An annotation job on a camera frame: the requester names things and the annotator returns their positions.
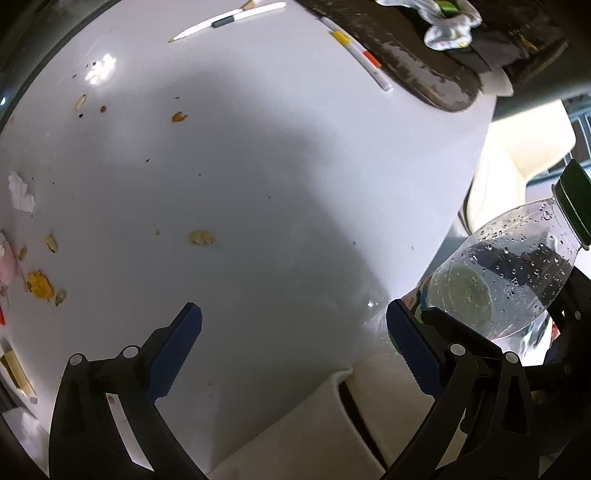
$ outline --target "white pen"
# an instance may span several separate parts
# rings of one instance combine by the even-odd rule
[[[237,8],[235,10],[230,10],[229,12],[226,12],[224,14],[216,15],[215,17],[211,17],[208,20],[204,20],[203,22],[200,22],[197,25],[194,25],[192,27],[187,28],[186,30],[183,30],[176,37],[171,38],[168,41],[168,43],[180,40],[181,38],[184,38],[184,37],[188,37],[189,35],[193,35],[194,33],[197,33],[198,31],[201,31],[207,27],[211,27],[212,23],[214,23],[217,20],[221,20],[222,18],[226,18],[226,17],[230,17],[235,14],[239,14],[240,12],[242,12],[242,8]]]
[[[212,22],[212,27],[218,28],[223,25],[227,25],[228,23],[235,22],[236,20],[242,20],[243,18],[252,17],[253,15],[263,14],[265,12],[271,12],[273,10],[279,10],[280,8],[285,8],[285,6],[285,2],[277,2],[274,4],[263,5],[262,7],[251,8],[250,10],[241,11],[240,13],[216,20],[215,22]]]
[[[181,38],[185,38],[185,37],[188,37],[189,35],[193,35],[194,33],[197,33],[197,32],[204,30],[205,28],[208,28],[208,27],[213,27],[213,28],[221,27],[221,25],[219,24],[220,20],[228,19],[226,22],[231,23],[235,20],[240,20],[241,18],[251,17],[252,15],[256,15],[256,14],[263,13],[263,12],[268,12],[271,10],[275,10],[277,8],[283,8],[285,6],[285,3],[281,2],[281,3],[283,3],[283,5],[280,7],[278,7],[277,4],[271,4],[271,5],[266,5],[264,7],[260,7],[260,8],[263,8],[264,10],[259,10],[259,8],[255,8],[255,7],[261,1],[262,0],[249,0],[247,3],[244,4],[244,6],[242,8],[230,10],[229,12],[226,12],[224,14],[216,15],[215,17],[211,17],[208,20],[204,20],[202,22],[199,22],[197,25],[194,25],[192,27],[187,28],[186,30],[183,30],[177,36],[171,38],[168,42],[171,43],[173,41],[180,40]],[[246,15],[244,17],[239,17],[239,18],[235,17],[235,15],[237,15],[237,14],[243,14],[243,13],[247,13],[247,12],[254,12],[254,13],[249,13],[248,15]]]

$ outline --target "yellow label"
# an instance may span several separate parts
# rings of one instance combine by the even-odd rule
[[[347,35],[340,31],[333,32],[333,37],[336,38],[337,42],[339,42],[342,46],[347,46],[351,43],[350,39],[348,39]]]

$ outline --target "food crumb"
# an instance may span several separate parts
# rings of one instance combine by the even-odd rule
[[[21,248],[21,249],[18,251],[18,256],[17,256],[17,258],[18,258],[18,261],[19,261],[19,262],[22,262],[23,260],[25,260],[25,257],[26,257],[26,256],[27,256],[27,246],[25,245],[23,248]]]
[[[47,248],[49,250],[51,250],[52,253],[56,253],[57,252],[57,242],[56,239],[53,238],[53,235],[46,235],[45,237],[45,244],[47,245]]]
[[[61,291],[56,295],[56,307],[60,305],[60,303],[63,303],[64,300],[66,299],[66,292],[65,291]]]
[[[214,239],[207,230],[195,230],[189,234],[189,240],[193,245],[211,245]]]
[[[76,110],[82,110],[82,106],[84,105],[86,98],[87,98],[86,94],[84,94],[80,98],[78,98],[78,100],[76,101]]]
[[[47,277],[40,270],[29,273],[28,286],[33,295],[38,299],[49,300],[53,297],[53,288]]]
[[[171,120],[173,122],[182,122],[183,120],[185,120],[188,117],[188,115],[185,115],[182,112],[176,112],[173,117],[171,118]]]

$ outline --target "blue gripper pad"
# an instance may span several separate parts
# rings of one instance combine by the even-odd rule
[[[167,338],[148,366],[146,396],[152,403],[168,395],[201,333],[201,325],[201,309],[194,303],[187,303],[169,327],[159,329],[166,332]]]
[[[425,395],[438,399],[443,393],[441,384],[442,365],[419,328],[432,328],[421,325],[414,318],[402,300],[394,300],[388,305],[386,322],[391,337],[404,357],[414,379]]]

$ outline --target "screw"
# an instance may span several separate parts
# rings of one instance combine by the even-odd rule
[[[517,356],[517,354],[515,354],[513,352],[507,352],[505,354],[505,358],[507,359],[508,362],[510,362],[512,364],[516,364],[517,362],[519,362],[519,357]]]
[[[466,353],[466,349],[459,343],[454,343],[449,349],[456,356],[462,356]]]
[[[82,363],[82,355],[79,353],[75,353],[70,357],[70,365],[78,365]]]

